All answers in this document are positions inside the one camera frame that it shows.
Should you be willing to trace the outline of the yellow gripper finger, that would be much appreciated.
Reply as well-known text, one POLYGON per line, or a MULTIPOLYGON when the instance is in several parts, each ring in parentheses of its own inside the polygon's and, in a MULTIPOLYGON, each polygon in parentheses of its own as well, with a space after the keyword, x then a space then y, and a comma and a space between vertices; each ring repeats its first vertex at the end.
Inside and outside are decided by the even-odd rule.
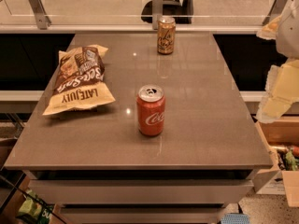
POLYGON ((276 18, 268 22, 262 29, 260 29, 256 35, 261 39, 275 40, 280 20, 281 16, 277 16, 276 18))
POLYGON ((280 67, 272 65, 256 119, 261 123, 272 123, 284 115, 298 99, 299 61, 290 60, 280 67))

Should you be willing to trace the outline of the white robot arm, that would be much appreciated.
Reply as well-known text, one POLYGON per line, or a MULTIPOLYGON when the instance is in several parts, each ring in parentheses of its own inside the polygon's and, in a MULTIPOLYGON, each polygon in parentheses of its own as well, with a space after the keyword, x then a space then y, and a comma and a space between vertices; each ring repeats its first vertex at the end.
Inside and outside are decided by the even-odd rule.
POLYGON ((281 15, 267 23, 257 36, 274 39, 277 52, 287 58, 283 65, 270 67, 265 95, 256 114, 261 123, 272 123, 299 99, 299 0, 294 0, 281 15))

